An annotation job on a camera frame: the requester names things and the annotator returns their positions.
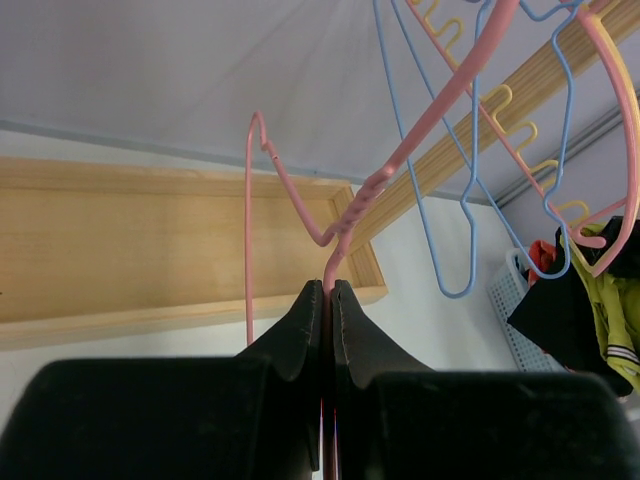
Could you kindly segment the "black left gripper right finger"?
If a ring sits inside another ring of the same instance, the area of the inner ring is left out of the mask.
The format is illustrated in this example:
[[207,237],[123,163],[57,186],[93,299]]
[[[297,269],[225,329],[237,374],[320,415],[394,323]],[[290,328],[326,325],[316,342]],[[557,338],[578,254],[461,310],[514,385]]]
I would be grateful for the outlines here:
[[342,479],[635,479],[639,443],[599,379],[434,371],[331,294]]

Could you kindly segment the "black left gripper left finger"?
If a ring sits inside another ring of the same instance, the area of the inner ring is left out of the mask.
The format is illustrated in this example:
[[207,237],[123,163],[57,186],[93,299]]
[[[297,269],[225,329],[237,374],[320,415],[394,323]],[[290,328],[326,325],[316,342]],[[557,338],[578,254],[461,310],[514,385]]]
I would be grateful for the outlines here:
[[5,479],[308,479],[319,469],[323,291],[233,357],[59,360],[1,436]]

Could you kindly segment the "yellow-green trousers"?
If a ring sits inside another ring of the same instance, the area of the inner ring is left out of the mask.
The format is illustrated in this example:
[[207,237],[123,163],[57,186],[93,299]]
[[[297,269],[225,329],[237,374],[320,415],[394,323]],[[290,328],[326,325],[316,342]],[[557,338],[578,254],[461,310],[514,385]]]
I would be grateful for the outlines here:
[[594,317],[599,358],[610,370],[639,389],[639,226],[599,276],[581,263],[601,259],[607,248],[578,246],[571,263],[586,291]]

